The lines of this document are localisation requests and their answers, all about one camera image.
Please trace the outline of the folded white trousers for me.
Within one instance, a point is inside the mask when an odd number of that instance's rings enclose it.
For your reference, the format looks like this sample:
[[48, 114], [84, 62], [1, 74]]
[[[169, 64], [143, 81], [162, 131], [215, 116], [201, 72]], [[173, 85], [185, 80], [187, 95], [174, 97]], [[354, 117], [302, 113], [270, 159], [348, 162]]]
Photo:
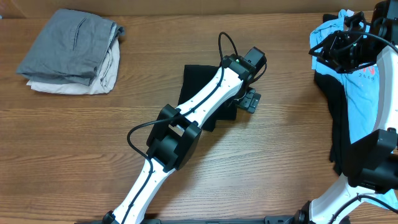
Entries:
[[89, 86], [79, 83], [50, 84], [28, 81], [31, 90], [63, 95], [97, 95], [109, 93], [116, 83], [120, 60], [119, 40], [116, 39], [109, 47], [101, 64], [99, 74]]

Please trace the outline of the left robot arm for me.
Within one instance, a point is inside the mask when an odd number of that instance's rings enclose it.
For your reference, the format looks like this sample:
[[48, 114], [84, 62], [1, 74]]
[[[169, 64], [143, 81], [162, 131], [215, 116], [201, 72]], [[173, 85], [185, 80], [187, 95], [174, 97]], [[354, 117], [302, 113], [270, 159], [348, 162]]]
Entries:
[[206, 120], [224, 104], [253, 113], [260, 95], [250, 87], [266, 70], [267, 59], [253, 47], [245, 56], [223, 57], [214, 77], [193, 97], [176, 108], [166, 105], [155, 121], [143, 153], [144, 166], [123, 202], [103, 223], [141, 223], [166, 178], [191, 158]]

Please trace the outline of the black t-shirt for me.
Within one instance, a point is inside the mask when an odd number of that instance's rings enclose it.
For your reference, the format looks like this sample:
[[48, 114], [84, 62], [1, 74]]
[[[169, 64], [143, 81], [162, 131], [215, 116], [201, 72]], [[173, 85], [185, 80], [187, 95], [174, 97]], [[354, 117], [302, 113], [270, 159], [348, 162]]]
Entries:
[[[178, 105], [195, 96], [217, 73], [218, 67], [211, 65], [185, 65], [183, 84], [178, 99]], [[220, 106], [202, 125], [202, 130], [213, 132], [218, 120], [234, 121], [237, 108], [235, 106]]]

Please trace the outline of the folded grey trousers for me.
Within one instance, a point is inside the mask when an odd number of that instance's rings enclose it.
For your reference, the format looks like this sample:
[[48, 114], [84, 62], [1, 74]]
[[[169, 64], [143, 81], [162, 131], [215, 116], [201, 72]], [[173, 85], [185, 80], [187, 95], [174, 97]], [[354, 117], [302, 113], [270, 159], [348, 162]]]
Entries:
[[88, 12], [59, 9], [46, 23], [16, 73], [42, 83], [88, 86], [124, 27]]

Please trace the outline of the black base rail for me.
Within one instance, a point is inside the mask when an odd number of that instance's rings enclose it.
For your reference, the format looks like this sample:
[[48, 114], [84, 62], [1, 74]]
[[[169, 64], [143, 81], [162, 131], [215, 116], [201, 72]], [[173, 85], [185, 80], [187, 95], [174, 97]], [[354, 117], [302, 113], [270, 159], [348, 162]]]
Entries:
[[142, 224], [289, 224], [293, 223], [291, 215], [266, 216], [261, 219], [216, 219], [216, 220], [160, 220], [146, 219]]

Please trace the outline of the light blue printed t-shirt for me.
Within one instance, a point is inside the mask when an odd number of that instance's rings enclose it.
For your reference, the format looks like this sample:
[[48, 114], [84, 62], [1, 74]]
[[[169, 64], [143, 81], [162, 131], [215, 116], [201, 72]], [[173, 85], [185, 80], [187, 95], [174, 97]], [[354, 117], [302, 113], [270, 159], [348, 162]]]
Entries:
[[[341, 9], [338, 14], [334, 15], [343, 15], [345, 21], [346, 18], [353, 16], [354, 12], [349, 9]], [[353, 73], [339, 74], [348, 104], [351, 145], [373, 131], [379, 103], [379, 69], [375, 64]], [[378, 195], [376, 198], [397, 209], [397, 197], [394, 190]]]

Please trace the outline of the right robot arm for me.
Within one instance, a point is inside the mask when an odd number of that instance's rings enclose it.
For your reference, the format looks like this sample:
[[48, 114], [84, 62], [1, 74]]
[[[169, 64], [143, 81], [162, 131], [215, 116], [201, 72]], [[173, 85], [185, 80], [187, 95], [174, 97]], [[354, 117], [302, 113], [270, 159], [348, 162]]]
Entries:
[[370, 65], [379, 69], [379, 104], [372, 133], [350, 146], [339, 179], [320, 197], [308, 201], [289, 223], [348, 223], [347, 216], [364, 200], [392, 212], [377, 195], [397, 189], [397, 1], [375, 5], [371, 23], [359, 12], [309, 54], [338, 73]]

